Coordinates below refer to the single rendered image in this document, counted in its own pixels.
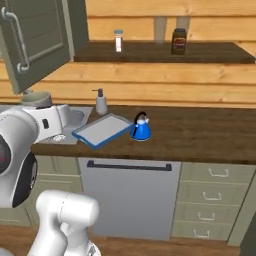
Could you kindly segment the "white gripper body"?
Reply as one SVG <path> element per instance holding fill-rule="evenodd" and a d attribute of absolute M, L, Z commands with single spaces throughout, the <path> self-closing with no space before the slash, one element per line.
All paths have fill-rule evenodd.
<path fill-rule="evenodd" d="M 58 105 L 56 107 L 57 116 L 54 121 L 55 134 L 61 134 L 63 129 L 69 124 L 71 110 L 70 107 L 66 104 Z"/>

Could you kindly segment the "blue rimmed grey tray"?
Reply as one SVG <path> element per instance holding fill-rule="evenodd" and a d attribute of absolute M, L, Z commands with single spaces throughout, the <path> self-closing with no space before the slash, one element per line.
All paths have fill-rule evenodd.
<path fill-rule="evenodd" d="M 133 123 L 124 117 L 108 114 L 72 131 L 71 134 L 92 149 L 98 149 L 121 134 L 129 131 L 132 125 Z"/>

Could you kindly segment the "green sink cabinet front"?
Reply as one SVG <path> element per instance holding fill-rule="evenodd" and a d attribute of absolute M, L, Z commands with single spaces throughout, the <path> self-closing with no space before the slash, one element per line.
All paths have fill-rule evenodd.
<path fill-rule="evenodd" d="M 0 225 L 31 226 L 39 223 L 35 204 L 47 189 L 82 192 L 81 174 L 76 157 L 37 155 L 38 174 L 29 198 L 14 209 L 0 208 Z"/>

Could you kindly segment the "green cabinet door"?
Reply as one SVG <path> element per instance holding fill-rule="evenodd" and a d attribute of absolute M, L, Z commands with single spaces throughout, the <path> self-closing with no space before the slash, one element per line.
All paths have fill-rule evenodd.
<path fill-rule="evenodd" d="M 16 25 L 5 21 L 5 7 L 19 19 L 30 69 L 17 72 L 24 62 Z M 0 0 L 0 52 L 14 94 L 19 94 L 70 61 L 62 0 Z"/>

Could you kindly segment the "green cabinet side panel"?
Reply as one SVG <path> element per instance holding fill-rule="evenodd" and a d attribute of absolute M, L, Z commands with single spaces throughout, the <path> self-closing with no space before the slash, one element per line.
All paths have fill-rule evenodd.
<path fill-rule="evenodd" d="M 230 234 L 228 245 L 239 246 L 256 213 L 256 173 L 254 174 L 248 191 L 242 203 L 236 222 Z"/>

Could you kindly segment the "grey steel sink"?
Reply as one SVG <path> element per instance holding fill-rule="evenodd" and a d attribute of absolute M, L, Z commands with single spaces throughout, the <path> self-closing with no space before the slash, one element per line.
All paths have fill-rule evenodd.
<path fill-rule="evenodd" d="M 71 132 L 87 123 L 91 111 L 91 107 L 71 107 L 70 121 L 63 129 L 63 133 L 55 137 L 44 139 L 42 140 L 42 143 L 75 145 L 77 143 L 77 139 L 71 134 Z"/>

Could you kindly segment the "grey soap dispenser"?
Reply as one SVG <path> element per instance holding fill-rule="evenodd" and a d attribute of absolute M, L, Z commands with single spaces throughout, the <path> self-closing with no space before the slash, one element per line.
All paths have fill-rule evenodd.
<path fill-rule="evenodd" d="M 106 97 L 103 94 L 103 89 L 96 89 L 97 97 L 96 97 L 96 112 L 99 115 L 105 115 L 107 113 L 107 101 Z"/>

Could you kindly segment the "clear shaker with grey lid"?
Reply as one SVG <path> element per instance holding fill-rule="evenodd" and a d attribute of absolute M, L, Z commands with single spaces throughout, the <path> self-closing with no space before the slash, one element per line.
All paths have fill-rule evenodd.
<path fill-rule="evenodd" d="M 123 30 L 115 29 L 114 30 L 114 39 L 115 39 L 115 50 L 118 53 L 122 52 L 122 41 L 123 41 Z"/>

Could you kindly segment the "grey dishwasher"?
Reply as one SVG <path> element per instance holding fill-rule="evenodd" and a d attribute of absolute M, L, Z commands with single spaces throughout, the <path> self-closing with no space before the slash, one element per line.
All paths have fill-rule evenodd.
<path fill-rule="evenodd" d="M 96 164 L 159 166 L 172 171 L 88 168 Z M 78 159 L 84 192 L 100 204 L 93 232 L 110 237 L 167 240 L 172 219 L 181 164 L 173 161 L 107 158 Z"/>

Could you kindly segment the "dark wooden shelf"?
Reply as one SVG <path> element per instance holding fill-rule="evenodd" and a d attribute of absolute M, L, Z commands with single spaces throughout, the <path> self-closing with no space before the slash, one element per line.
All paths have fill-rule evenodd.
<path fill-rule="evenodd" d="M 254 64 L 255 57 L 231 42 L 188 42 L 185 53 L 171 53 L 171 43 L 124 41 L 121 52 L 113 42 L 92 41 L 75 57 L 76 62 L 217 63 Z"/>

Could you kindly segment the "dark brown jar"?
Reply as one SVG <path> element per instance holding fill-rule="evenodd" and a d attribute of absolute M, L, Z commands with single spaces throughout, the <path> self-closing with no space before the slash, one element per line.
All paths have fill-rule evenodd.
<path fill-rule="evenodd" d="M 187 32 L 184 28 L 176 28 L 172 35 L 171 53 L 182 55 L 186 49 Z"/>

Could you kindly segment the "green drawer front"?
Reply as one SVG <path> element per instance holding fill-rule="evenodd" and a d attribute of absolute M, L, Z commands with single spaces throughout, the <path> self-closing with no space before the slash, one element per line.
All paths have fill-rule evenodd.
<path fill-rule="evenodd" d="M 240 205 L 247 188 L 247 185 L 240 184 L 181 182 L 177 200 L 201 204 Z M 215 197 L 217 193 L 221 193 L 222 200 L 206 201 L 202 192 L 206 192 L 208 197 Z"/>
<path fill-rule="evenodd" d="M 174 219 L 176 221 L 233 224 L 239 209 L 239 206 L 177 203 Z M 211 213 L 215 213 L 216 219 L 214 221 L 202 221 L 198 218 L 198 212 L 201 212 L 204 217 L 208 218 L 211 216 Z"/>
<path fill-rule="evenodd" d="M 232 230 L 230 225 L 225 224 L 209 224 L 200 222 L 175 221 L 172 227 L 172 235 L 174 237 L 196 238 L 193 230 L 196 229 L 198 234 L 205 234 L 207 230 L 210 231 L 210 238 L 208 240 L 222 240 L 227 241 Z"/>
<path fill-rule="evenodd" d="M 229 170 L 229 177 L 217 178 L 209 175 L 208 169 L 215 173 Z M 217 182 L 217 183 L 249 183 L 256 167 L 253 165 L 216 164 L 216 163 L 183 163 L 181 170 L 182 181 Z"/>

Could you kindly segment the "green wall cabinet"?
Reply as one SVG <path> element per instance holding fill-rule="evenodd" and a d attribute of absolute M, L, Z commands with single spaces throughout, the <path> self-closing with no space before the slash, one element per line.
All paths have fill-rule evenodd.
<path fill-rule="evenodd" d="M 89 40 L 85 0 L 62 0 L 71 60 Z"/>

